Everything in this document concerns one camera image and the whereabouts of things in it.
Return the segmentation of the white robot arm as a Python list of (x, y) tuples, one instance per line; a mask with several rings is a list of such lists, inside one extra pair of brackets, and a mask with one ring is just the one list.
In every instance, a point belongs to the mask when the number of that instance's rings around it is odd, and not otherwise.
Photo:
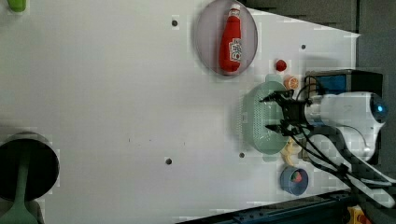
[(273, 91), (261, 98), (277, 103), (283, 113), (267, 128), (296, 139), (312, 165), (334, 175), (377, 208), (395, 207), (395, 179), (374, 168), (377, 137), (388, 110), (383, 99), (367, 91), (317, 94), (294, 99), (294, 91)]

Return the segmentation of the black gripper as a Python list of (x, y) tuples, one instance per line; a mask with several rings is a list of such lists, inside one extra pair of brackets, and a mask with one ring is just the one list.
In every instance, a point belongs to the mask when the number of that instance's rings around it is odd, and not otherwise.
[(309, 133), (312, 130), (312, 126), (308, 123), (304, 114), (306, 101), (291, 99), (293, 94), (294, 90), (273, 91), (261, 99), (261, 103), (282, 101), (280, 107), (282, 108), (283, 119), (280, 124), (266, 125), (267, 129), (282, 133), (284, 136)]

